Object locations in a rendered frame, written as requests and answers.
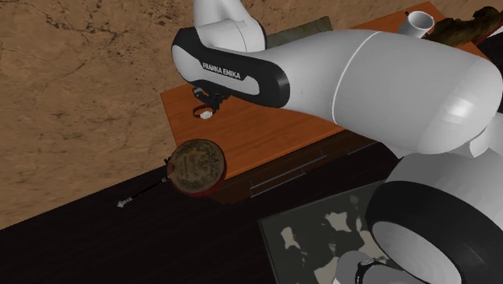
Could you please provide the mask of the round brown red-rimmed disc on rod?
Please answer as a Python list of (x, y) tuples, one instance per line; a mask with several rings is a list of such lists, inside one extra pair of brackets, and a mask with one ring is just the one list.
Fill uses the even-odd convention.
[(154, 184), (132, 196), (118, 201), (117, 207), (127, 203), (163, 183), (190, 197), (202, 198), (212, 195), (224, 182), (227, 175), (227, 160), (224, 151), (212, 140), (187, 140), (164, 160), (166, 174)]

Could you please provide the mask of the camouflage patterned robot stand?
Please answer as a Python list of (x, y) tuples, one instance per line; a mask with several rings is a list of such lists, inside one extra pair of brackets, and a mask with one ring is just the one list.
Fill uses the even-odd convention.
[(338, 259), (360, 251), (397, 268), (374, 242), (364, 216), (373, 182), (259, 221), (276, 284), (332, 284)]

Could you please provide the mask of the dark brown lumpy figure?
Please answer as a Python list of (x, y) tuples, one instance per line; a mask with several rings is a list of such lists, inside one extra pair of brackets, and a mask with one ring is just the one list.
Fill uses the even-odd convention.
[(434, 25), (434, 30), (425, 40), (457, 47), (487, 35), (501, 22), (500, 12), (492, 6), (484, 6), (474, 12), (472, 19), (445, 18)]

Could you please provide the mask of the white cup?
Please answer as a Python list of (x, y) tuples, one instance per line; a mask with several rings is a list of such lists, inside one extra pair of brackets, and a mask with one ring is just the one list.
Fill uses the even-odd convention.
[(422, 38), (434, 26), (434, 18), (424, 11), (406, 12), (397, 34)]

